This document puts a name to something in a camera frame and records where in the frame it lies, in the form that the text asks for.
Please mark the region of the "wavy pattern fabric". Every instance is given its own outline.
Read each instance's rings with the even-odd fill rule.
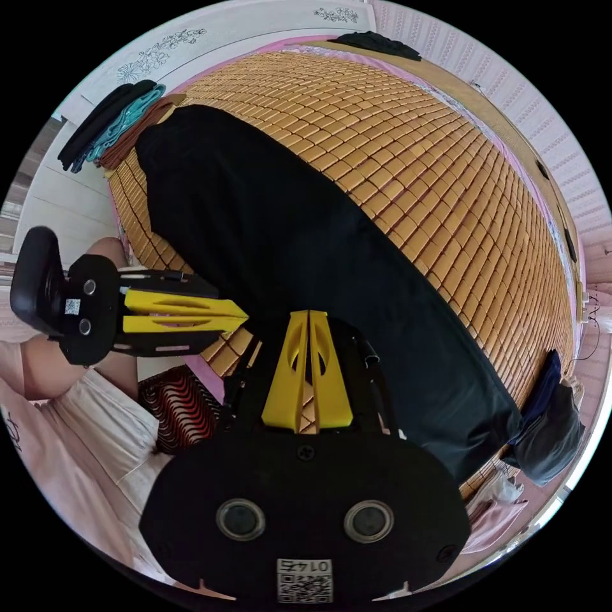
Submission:
[[[186,366],[142,381],[138,401],[158,421],[157,449],[168,455],[210,438],[221,405]]]

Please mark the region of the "black clothing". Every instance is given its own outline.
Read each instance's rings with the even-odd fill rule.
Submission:
[[[559,384],[546,412],[520,435],[503,461],[537,486],[546,486],[576,456],[584,432],[573,389]]]
[[[258,322],[305,309],[357,327],[398,426],[458,483],[518,434],[520,413],[463,323],[322,173],[204,105],[148,127],[136,153],[153,232],[244,309],[255,335]]]
[[[350,47],[358,47],[360,49],[368,49],[370,51],[378,51],[380,53],[387,53],[388,55],[398,55],[399,57],[405,57],[406,59],[412,59],[415,62],[421,61],[421,56],[418,51],[404,45],[404,43],[398,40],[391,40],[385,38],[376,32],[354,32],[352,34],[343,34],[338,38],[330,40],[332,43],[340,43],[342,45],[349,45]]]

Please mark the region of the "bamboo mat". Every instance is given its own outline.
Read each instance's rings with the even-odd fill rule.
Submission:
[[[568,366],[571,310],[546,223],[499,151],[444,103],[370,66],[289,52],[248,56],[185,93],[181,106],[227,110],[334,180],[449,303],[519,407],[550,349]],[[190,272],[150,231],[135,151],[110,186],[140,263]],[[203,355],[226,375],[248,341],[239,330]],[[313,432],[311,389],[304,402],[303,429]]]
[[[535,162],[536,159],[538,159],[540,163],[543,164],[543,160],[513,123],[478,90],[471,87],[468,83],[465,83],[448,70],[436,66],[424,59],[420,62],[415,62],[403,57],[397,57],[396,55],[386,55],[376,51],[368,51],[367,49],[357,49],[355,47],[339,45],[338,43],[329,41],[312,41],[305,44],[309,47],[350,51],[352,53],[359,53],[360,55],[380,59],[388,64],[402,68],[417,77],[425,79],[434,87],[441,89],[457,100],[457,102],[460,102],[464,107],[476,115],[476,117],[484,121],[516,155],[524,169],[538,186],[544,199],[550,204],[550,212],[555,218],[557,226],[563,230],[565,225],[570,232],[574,245],[578,245],[578,231],[574,225],[567,203],[561,195],[557,185],[554,183],[554,180],[546,179]],[[584,262],[578,260],[578,264],[584,265]],[[579,280],[578,270],[579,268],[576,266],[574,273],[577,281]]]

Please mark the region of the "folded clothes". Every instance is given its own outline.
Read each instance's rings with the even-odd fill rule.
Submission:
[[[338,38],[332,39],[331,42],[349,45],[350,47],[358,47],[360,49],[368,49],[370,51],[378,51],[388,55],[398,55],[406,59],[412,59],[415,62],[421,61],[421,56],[418,51],[404,45],[398,40],[385,38],[376,32],[354,32],[352,34],[343,34]]]
[[[57,156],[64,170],[87,153],[105,128],[134,100],[155,87],[155,81],[144,80],[135,84],[120,85],[102,100],[87,118],[77,127]]]
[[[96,139],[85,159],[87,161],[99,159],[109,147],[112,147],[119,140],[123,132],[133,126],[147,112],[151,104],[164,95],[165,91],[165,85],[156,85],[146,94],[123,108],[116,119]]]
[[[380,357],[399,429],[462,483],[520,413],[451,307],[335,183],[262,130],[181,106],[136,143],[153,232],[248,313],[323,310]]]
[[[125,130],[114,145],[106,149],[99,159],[99,165],[107,170],[116,170],[134,148],[138,137],[144,130],[158,123],[169,107],[178,105],[183,100],[185,100],[185,94],[170,94],[153,102],[144,115],[129,129]]]

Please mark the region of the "pink cloth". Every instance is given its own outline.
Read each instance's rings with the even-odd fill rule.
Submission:
[[[108,476],[71,432],[55,430],[61,423],[54,422],[45,408],[24,398],[20,345],[0,342],[0,411],[25,467],[69,527],[132,567],[130,543],[100,484],[108,481],[111,487]],[[80,449],[80,460],[75,448]]]
[[[28,402],[21,346],[7,342],[0,342],[0,414],[30,476],[73,531],[116,561],[174,584],[138,530],[170,460],[150,452],[156,419],[94,370],[55,400]]]
[[[492,500],[490,506],[474,521],[472,534],[461,554],[479,553],[493,546],[512,527],[527,503],[524,501],[508,504]]]
[[[223,404],[225,396],[223,379],[206,363],[204,357],[202,355],[186,355],[185,363],[204,387],[211,392],[212,396],[220,404]]]

